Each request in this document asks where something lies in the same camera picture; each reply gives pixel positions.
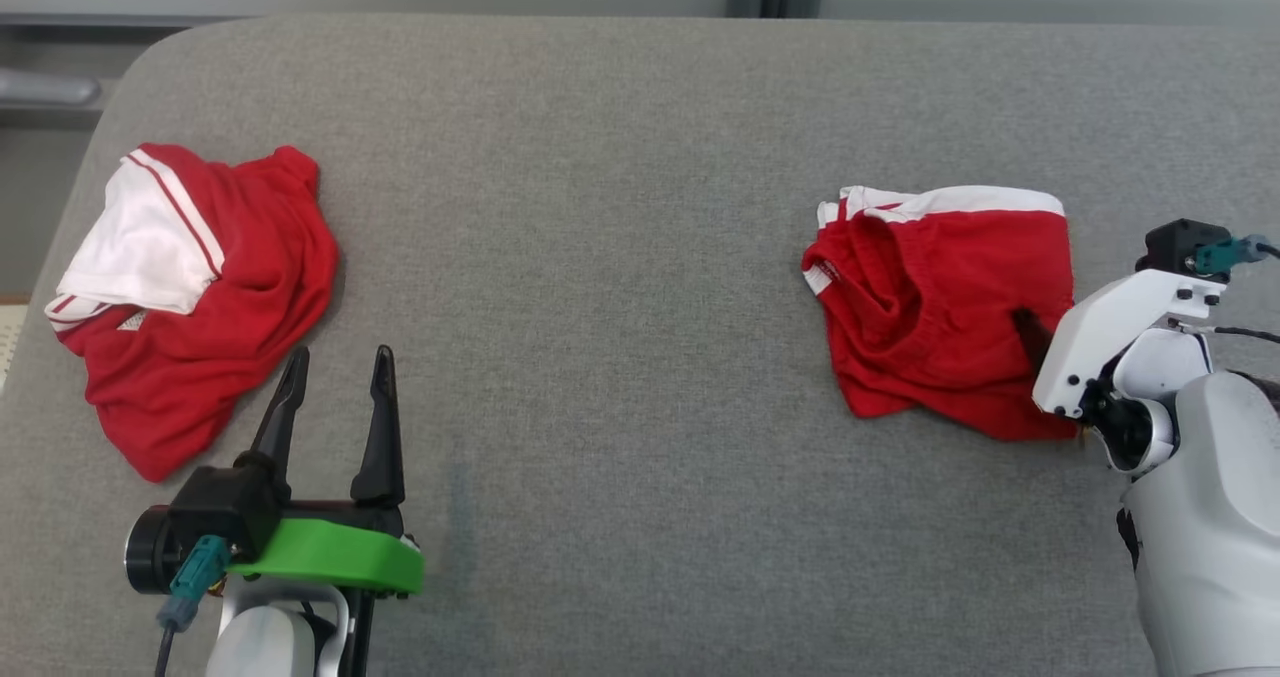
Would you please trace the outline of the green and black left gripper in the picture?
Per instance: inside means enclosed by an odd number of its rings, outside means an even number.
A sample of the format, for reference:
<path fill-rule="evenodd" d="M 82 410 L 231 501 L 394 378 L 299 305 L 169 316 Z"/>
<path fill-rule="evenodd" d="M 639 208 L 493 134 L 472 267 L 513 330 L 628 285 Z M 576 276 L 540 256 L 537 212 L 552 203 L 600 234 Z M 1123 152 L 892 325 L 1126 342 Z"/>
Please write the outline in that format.
<path fill-rule="evenodd" d="M 305 403 L 310 349 L 288 354 L 250 454 L 285 479 L 294 418 Z M 378 346 L 372 413 L 349 497 L 361 507 L 404 500 L 396 357 Z M 364 529 L 287 517 L 265 553 L 233 563 L 225 577 L 225 677 L 369 677 L 372 618 L 380 600 L 422 591 L 426 562 L 398 520 Z"/>

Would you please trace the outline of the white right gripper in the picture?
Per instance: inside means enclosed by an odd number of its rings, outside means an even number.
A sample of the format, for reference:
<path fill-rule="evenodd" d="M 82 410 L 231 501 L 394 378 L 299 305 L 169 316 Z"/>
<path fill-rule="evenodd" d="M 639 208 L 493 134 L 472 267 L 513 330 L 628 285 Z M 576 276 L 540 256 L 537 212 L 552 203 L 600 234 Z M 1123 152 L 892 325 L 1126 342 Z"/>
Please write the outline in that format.
<path fill-rule="evenodd" d="M 1012 326 L 1032 372 L 1033 401 L 1046 413 L 1080 418 L 1088 381 L 1097 380 L 1116 354 L 1165 317 L 1206 320 L 1211 297 L 1228 285 L 1179 273 L 1142 270 L 1110 282 L 1074 305 L 1053 330 L 1033 311 L 1012 311 Z"/>

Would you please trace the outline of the red shorts with white trim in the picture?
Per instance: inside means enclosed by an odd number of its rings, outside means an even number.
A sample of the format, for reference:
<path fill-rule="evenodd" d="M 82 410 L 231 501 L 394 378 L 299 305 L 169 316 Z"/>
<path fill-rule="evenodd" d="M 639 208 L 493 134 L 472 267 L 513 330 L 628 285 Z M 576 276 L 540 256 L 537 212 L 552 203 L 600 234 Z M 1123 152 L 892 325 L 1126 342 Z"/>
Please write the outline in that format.
<path fill-rule="evenodd" d="M 858 418 L 924 408 L 995 440 L 1057 442 L 1019 312 L 1055 329 L 1073 307 L 1068 218 L 1043 191 L 951 186 L 919 195 L 847 186 L 815 211 L 801 273 L 826 316 L 831 363 Z"/>

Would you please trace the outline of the red jersey with white sleeves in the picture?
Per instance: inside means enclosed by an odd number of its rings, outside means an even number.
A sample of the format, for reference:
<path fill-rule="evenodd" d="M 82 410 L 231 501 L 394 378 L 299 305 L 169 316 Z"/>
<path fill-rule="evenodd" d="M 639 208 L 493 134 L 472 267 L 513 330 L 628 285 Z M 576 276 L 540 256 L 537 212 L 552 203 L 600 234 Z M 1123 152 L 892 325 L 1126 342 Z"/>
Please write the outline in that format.
<path fill-rule="evenodd" d="M 228 165 L 145 143 L 108 180 L 45 316 L 142 479 L 161 482 L 209 449 L 324 316 L 340 250 L 319 177 L 289 145 Z"/>

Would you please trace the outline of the white perforated laundry basket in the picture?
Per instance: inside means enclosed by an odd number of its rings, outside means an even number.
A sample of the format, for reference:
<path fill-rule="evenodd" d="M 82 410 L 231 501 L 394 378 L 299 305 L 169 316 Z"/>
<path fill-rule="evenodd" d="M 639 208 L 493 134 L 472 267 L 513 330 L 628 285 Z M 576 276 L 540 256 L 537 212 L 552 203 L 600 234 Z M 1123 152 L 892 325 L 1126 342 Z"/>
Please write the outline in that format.
<path fill-rule="evenodd" d="M 0 305 L 0 393 L 12 371 L 12 361 L 28 308 L 28 305 Z"/>

